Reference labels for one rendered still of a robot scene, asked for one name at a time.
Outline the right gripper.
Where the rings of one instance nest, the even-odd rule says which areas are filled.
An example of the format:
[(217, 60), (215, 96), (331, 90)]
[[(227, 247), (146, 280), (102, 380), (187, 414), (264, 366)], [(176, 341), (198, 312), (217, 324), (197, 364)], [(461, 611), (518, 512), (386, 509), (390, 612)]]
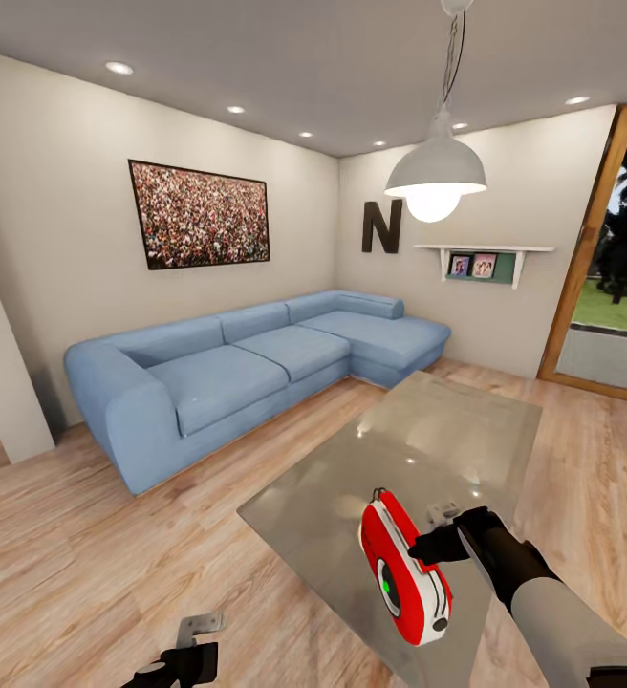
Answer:
[(450, 546), (446, 542), (446, 531), (448, 526), (435, 528), (429, 534), (416, 537), (416, 544), (413, 545), (407, 554), (415, 559), (422, 560), (425, 566), (434, 565), (441, 561), (460, 561), (461, 558), (452, 553)]

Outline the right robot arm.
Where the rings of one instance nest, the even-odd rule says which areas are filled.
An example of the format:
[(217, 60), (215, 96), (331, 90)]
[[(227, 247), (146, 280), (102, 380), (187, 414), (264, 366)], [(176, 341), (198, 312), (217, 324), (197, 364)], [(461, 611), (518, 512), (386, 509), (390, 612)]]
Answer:
[[(627, 688), (627, 638), (520, 543), (488, 506), (428, 505), (429, 534), (407, 554), (425, 566), (472, 559), (525, 638), (550, 688)], [(450, 524), (451, 523), (451, 524)]]

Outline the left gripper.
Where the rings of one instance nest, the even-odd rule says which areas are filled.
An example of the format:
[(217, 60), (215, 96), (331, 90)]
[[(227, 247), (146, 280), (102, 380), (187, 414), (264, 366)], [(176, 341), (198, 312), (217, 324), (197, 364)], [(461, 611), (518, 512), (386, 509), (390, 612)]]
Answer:
[(204, 643), (195, 648), (167, 649), (161, 653), (160, 659), (170, 659), (170, 657), (179, 657), (187, 664), (187, 669), (189, 669), (187, 688), (212, 683), (217, 678), (218, 642)]

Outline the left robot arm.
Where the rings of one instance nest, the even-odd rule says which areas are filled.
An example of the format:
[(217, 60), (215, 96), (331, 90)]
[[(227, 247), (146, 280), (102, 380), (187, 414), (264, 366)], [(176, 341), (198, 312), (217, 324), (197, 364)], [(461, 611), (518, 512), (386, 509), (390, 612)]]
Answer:
[(197, 644), (199, 634), (227, 628), (222, 613), (198, 614), (181, 620), (176, 649), (167, 649), (160, 658), (142, 666), (121, 688), (193, 688), (217, 678), (218, 642)]

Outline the radio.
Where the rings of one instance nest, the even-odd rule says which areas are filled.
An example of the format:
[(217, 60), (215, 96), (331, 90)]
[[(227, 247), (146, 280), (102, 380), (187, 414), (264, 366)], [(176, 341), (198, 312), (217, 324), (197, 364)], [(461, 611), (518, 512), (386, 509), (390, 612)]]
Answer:
[(378, 489), (362, 515), (361, 543), (399, 632), (416, 647), (444, 635), (452, 603), (438, 563), (407, 554), (419, 536), (393, 493)]

